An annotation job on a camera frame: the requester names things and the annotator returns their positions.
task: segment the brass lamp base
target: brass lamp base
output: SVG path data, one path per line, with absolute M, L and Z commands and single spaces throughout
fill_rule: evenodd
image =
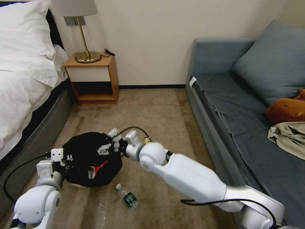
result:
M 75 54 L 75 60 L 79 63 L 92 63 L 99 61 L 102 58 L 98 52 L 80 52 Z

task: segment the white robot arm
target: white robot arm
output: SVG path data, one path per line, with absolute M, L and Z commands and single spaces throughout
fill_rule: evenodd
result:
M 117 152 L 121 135 L 117 129 L 114 129 L 108 136 L 113 139 Z M 139 140 L 135 130 L 126 135 L 126 141 L 125 156 L 138 161 L 142 168 L 162 177 L 167 184 L 194 201 L 198 203 L 215 201 L 214 205 L 224 211 L 240 212 L 241 224 L 246 229 L 280 227 L 276 224 L 280 225 L 283 220 L 284 206 L 264 193 L 249 186 L 228 186 L 206 166 L 182 154 L 169 153 L 160 143 L 144 144 Z M 61 162 L 63 149 L 52 151 L 52 160 L 41 161 L 37 165 L 40 178 L 36 187 L 17 200 L 11 228 L 22 228 L 25 223 L 38 224 L 37 229 L 51 227 L 54 213 L 59 206 L 59 191 L 62 186 L 61 174 L 53 172 L 52 165 L 54 161 Z
M 227 212 L 241 212 L 241 224 L 247 229 L 268 229 L 273 225 L 269 209 L 277 222 L 283 220 L 284 205 L 247 185 L 231 187 L 224 184 L 216 173 L 208 167 L 182 155 L 172 154 L 166 161 L 167 150 L 157 142 L 144 145 L 139 141 L 136 131 L 126 135 L 129 143 L 127 156 L 138 161 L 145 170 L 162 177 L 167 184 L 198 203 L 247 199 L 249 201 L 230 201 L 215 204 Z

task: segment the sofa cushion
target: sofa cushion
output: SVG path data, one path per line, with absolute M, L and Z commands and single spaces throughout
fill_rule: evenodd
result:
M 305 87 L 305 30 L 272 21 L 233 71 L 268 105 L 297 96 Z

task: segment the beige cloth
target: beige cloth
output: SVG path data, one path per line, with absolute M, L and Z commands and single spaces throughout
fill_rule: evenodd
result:
M 305 122 L 282 122 L 271 127 L 268 139 L 286 152 L 305 160 Z

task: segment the white bedsheet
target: white bedsheet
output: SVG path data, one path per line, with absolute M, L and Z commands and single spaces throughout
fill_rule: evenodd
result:
M 55 50 L 57 86 L 67 79 L 62 64 L 68 56 L 59 46 Z M 0 70 L 0 160 L 19 142 L 32 112 L 48 99 L 54 88 L 22 74 Z

